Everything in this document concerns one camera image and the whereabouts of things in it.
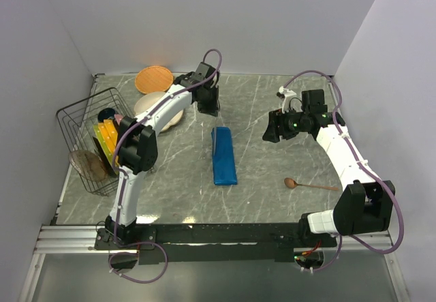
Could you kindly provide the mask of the wooden spoon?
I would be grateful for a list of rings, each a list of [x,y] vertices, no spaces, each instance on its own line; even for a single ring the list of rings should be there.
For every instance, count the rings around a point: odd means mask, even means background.
[[[338,187],[302,184],[302,183],[296,182],[295,180],[293,180],[292,178],[289,178],[289,177],[285,178],[283,182],[284,182],[285,186],[290,188],[290,189],[295,189],[297,187],[310,187],[310,188],[316,188],[316,189],[321,189],[321,190],[339,191]]]

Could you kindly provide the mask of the blue cloth napkin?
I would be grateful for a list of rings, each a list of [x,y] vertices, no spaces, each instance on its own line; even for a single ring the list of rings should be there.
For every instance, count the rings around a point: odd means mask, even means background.
[[[230,128],[214,127],[211,137],[214,184],[220,186],[236,185],[238,179]]]

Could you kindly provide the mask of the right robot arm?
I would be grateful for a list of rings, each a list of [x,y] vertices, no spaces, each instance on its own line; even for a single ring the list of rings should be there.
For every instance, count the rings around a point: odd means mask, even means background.
[[[375,180],[375,173],[349,137],[342,116],[328,111],[323,90],[303,91],[300,111],[291,107],[297,97],[293,90],[280,87],[277,95],[282,105],[269,112],[263,140],[277,143],[300,133],[312,135],[329,157],[343,188],[333,209],[303,216],[305,225],[298,230],[299,241],[311,247],[322,234],[351,236],[387,230],[394,186],[391,181]]]

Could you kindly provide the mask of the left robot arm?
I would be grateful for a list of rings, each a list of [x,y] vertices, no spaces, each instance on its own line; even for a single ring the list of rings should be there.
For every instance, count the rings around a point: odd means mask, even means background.
[[[157,161],[157,137],[172,118],[194,102],[201,112],[215,117],[218,80],[219,69],[201,62],[196,71],[179,76],[146,111],[135,118],[121,119],[113,159],[119,167],[119,183],[105,220],[105,229],[111,232],[110,239],[117,247],[126,249],[135,241],[140,182]]]

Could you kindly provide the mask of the orange woven round mat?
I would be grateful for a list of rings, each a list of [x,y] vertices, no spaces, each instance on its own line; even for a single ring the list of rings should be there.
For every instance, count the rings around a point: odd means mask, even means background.
[[[162,66],[154,65],[141,70],[135,78],[137,90],[143,94],[167,91],[174,81],[172,72]]]

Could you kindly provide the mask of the cream divided plate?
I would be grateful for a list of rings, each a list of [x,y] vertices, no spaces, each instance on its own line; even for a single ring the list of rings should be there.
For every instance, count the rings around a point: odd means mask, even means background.
[[[141,114],[148,111],[149,109],[154,109],[155,105],[166,95],[163,91],[157,91],[153,93],[149,93],[141,97],[134,106],[135,118],[141,120]],[[170,106],[166,106],[165,108],[160,108],[156,112],[153,113],[152,118],[154,120],[161,119],[161,116],[164,115],[164,119],[168,120],[168,122],[162,127],[160,132],[165,132],[171,127],[177,125],[183,116],[184,110],[188,107],[187,104],[184,104],[183,107],[178,107],[178,112],[175,114],[173,111],[176,109],[173,104]]]

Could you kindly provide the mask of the pink plate in rack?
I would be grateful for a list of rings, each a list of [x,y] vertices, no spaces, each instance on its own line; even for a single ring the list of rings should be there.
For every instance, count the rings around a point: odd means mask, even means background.
[[[123,115],[120,114],[115,114],[114,115],[114,120],[116,121],[116,123],[119,125],[121,123],[121,120],[123,119]]]

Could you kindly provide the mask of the yellow plate in rack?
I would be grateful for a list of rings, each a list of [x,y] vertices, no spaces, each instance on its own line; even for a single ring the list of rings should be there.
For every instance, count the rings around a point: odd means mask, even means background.
[[[115,128],[114,122],[111,120],[105,120],[103,123],[98,123],[95,134],[107,160],[111,164],[118,138],[118,132]]]

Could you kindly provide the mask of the dark blue bowl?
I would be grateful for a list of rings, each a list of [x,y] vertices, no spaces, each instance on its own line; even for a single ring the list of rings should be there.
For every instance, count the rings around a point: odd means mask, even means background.
[[[104,108],[99,111],[97,120],[99,123],[103,123],[105,120],[115,120],[116,110],[113,108]]]

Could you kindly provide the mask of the green plate in rack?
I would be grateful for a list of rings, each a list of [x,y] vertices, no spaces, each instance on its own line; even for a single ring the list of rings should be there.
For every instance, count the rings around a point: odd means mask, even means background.
[[[93,125],[93,131],[95,135],[95,145],[102,159],[103,165],[110,177],[116,177],[117,172],[112,167],[112,158],[115,149],[115,145],[103,123]]]

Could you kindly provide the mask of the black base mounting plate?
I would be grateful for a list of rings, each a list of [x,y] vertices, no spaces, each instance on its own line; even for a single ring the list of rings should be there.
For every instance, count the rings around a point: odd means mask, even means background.
[[[100,228],[97,251],[133,251],[141,265],[159,262],[274,260],[293,262],[296,249],[336,247],[328,234],[311,234],[297,223],[264,224],[136,224],[123,229]]]

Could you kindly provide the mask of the brown wooden plate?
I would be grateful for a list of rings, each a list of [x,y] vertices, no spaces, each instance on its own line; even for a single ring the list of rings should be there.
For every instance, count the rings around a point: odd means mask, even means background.
[[[68,158],[78,174],[89,181],[101,182],[108,176],[100,158],[90,151],[72,151],[69,152]]]

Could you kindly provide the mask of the aluminium rail frame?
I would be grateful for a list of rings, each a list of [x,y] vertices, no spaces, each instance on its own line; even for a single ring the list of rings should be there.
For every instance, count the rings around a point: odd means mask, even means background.
[[[42,226],[38,235],[31,264],[23,284],[19,301],[31,301],[47,254],[91,254],[97,236],[97,225]],[[403,278],[396,254],[384,256],[388,273],[398,301],[410,301],[409,292]]]

